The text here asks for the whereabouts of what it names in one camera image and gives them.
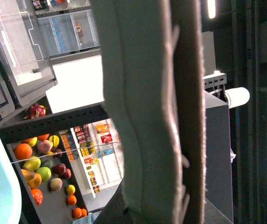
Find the grey foam left gripper finger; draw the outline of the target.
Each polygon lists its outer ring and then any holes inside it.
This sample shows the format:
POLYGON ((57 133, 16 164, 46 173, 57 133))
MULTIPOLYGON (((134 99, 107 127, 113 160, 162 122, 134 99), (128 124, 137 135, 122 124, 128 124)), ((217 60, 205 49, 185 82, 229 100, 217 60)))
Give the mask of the grey foam left gripper finger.
POLYGON ((98 224, 201 224, 206 136, 198 0, 94 0, 103 108, 124 175, 98 224))

